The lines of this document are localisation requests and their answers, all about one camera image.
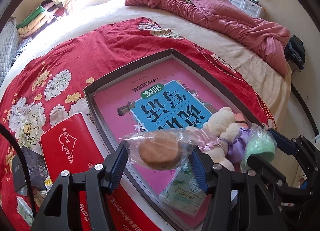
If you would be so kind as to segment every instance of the gray quilted mat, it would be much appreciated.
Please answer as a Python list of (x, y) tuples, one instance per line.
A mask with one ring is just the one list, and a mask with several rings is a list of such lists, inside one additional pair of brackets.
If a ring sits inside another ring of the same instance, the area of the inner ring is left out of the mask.
[(11, 61), (18, 48), (18, 32), (15, 18), (10, 19), (0, 33), (0, 86), (11, 68)]

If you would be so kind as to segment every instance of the screw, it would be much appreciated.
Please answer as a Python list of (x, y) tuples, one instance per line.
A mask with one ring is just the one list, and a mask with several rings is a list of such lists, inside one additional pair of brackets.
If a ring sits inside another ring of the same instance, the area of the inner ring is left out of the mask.
[(213, 165), (213, 168), (214, 168), (215, 170), (221, 170), (221, 169), (222, 169), (222, 165), (219, 164), (219, 163), (215, 163), (215, 164)]
[(94, 168), (95, 168), (96, 170), (101, 170), (101, 169), (103, 168), (103, 164), (98, 163), (98, 164), (96, 164), (96, 165), (94, 166)]
[(248, 170), (248, 175), (251, 176), (251, 177), (254, 177), (256, 176), (256, 172), (254, 170)]
[(69, 175), (69, 171), (68, 170), (63, 170), (62, 172), (61, 172), (61, 176), (62, 177), (65, 177), (65, 176), (68, 176)]

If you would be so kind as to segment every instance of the pink comforter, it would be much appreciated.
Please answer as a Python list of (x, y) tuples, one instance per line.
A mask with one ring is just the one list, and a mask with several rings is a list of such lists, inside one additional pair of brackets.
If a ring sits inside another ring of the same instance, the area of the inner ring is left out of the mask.
[(290, 38), (285, 27), (252, 18), (228, 0), (125, 0), (126, 6), (150, 6), (175, 13), (195, 24), (221, 32), (258, 54), (274, 70), (287, 74), (284, 47)]

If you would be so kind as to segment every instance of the green plastic item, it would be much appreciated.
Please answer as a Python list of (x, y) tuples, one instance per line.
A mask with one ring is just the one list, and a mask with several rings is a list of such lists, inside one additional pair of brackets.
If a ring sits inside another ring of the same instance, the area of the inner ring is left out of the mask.
[(36, 18), (40, 13), (44, 11), (45, 9), (42, 6), (39, 6), (36, 10), (33, 11), (32, 14), (25, 18), (22, 23), (16, 25), (17, 29), (27, 26), (34, 18)]
[(275, 139), (265, 129), (255, 123), (251, 126), (249, 141), (245, 147), (244, 159), (241, 162), (243, 172), (249, 170), (247, 160), (251, 154), (257, 154), (267, 162), (272, 162), (277, 149)]

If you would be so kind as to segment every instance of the red box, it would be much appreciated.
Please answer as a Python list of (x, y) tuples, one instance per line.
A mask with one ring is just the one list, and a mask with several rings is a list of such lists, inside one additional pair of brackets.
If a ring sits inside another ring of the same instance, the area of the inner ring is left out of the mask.
[[(63, 170), (69, 170), (72, 174), (87, 171), (102, 163), (109, 154), (96, 127), (82, 113), (74, 114), (45, 132), (41, 136), (41, 145), (53, 182)], [(118, 231), (160, 230), (121, 185), (107, 196), (107, 201)], [(80, 192), (80, 209), (83, 230), (90, 231), (85, 191)]]

